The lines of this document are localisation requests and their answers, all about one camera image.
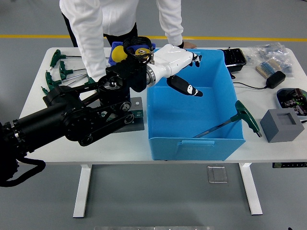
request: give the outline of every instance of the robotic arm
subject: robotic arm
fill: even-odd
[[[107,68],[106,75],[97,83],[74,88],[57,85],[43,97],[46,109],[13,120],[13,125],[0,123],[0,186],[18,185],[44,169],[45,162],[26,158],[27,152],[63,136],[87,146],[131,123],[134,114],[130,111],[130,88],[141,92],[161,78],[167,78],[167,84],[180,93],[202,96],[176,75],[193,62],[199,67],[201,57],[172,45],[153,53],[151,43],[147,40],[146,43],[151,50],[149,54],[136,57],[129,53],[127,59]],[[88,91],[95,93],[81,100],[80,94]],[[88,106],[96,100],[100,101],[99,107]],[[9,181],[17,172],[18,161],[36,167]]]

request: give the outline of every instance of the table leg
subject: table leg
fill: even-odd
[[[253,175],[251,174],[250,165],[251,163],[239,163],[246,195],[248,197],[250,212],[252,215],[262,215],[262,209],[260,206]]]
[[[92,165],[82,164],[81,167],[82,169],[79,180],[78,193],[76,198],[75,209],[73,212],[74,218],[84,217],[88,186],[90,184],[90,177],[91,177]]]

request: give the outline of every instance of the white robotic hand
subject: white robotic hand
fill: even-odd
[[[147,64],[147,85],[153,86],[161,78],[167,78],[167,84],[185,95],[202,96],[187,81],[176,74],[186,66],[200,66],[201,56],[173,45],[165,45],[154,53],[153,62]]]

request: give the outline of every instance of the bin handle slot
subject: bin handle slot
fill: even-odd
[[[215,145],[214,140],[182,140],[177,145]]]

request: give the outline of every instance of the white table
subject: white table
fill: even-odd
[[[65,55],[80,55],[77,48],[51,48],[46,52],[33,86],[25,102],[21,116],[24,117],[46,108],[41,86],[47,88],[45,72],[49,70],[51,57],[56,49]],[[286,78],[275,89],[253,90],[239,84],[235,85],[237,98],[251,112],[258,125],[268,109],[277,108],[276,92],[280,88],[300,88],[307,90],[307,76],[299,65],[293,52],[289,50],[293,63],[293,77]],[[105,48],[109,56],[110,48]],[[83,65],[80,58],[65,59],[66,69],[80,69]],[[58,76],[58,65],[51,75]],[[236,79],[255,87],[264,87],[265,79],[255,71],[255,67],[246,65],[235,74]],[[142,97],[144,117],[146,117],[146,90],[141,93],[131,91],[131,97]],[[145,130],[129,133],[114,133],[87,146],[81,147],[78,142],[68,141],[62,137],[49,143],[33,153],[29,158],[44,160],[47,164],[80,164],[82,166],[74,217],[83,217],[85,212],[88,185],[92,164],[172,164],[172,163],[239,163],[252,215],[262,214],[256,187],[250,170],[254,162],[300,162],[307,161],[307,130],[304,130],[292,142],[268,143],[263,130],[259,138],[243,122],[243,134],[246,142],[231,154],[225,161],[153,161],[148,141],[148,127],[144,119]]]

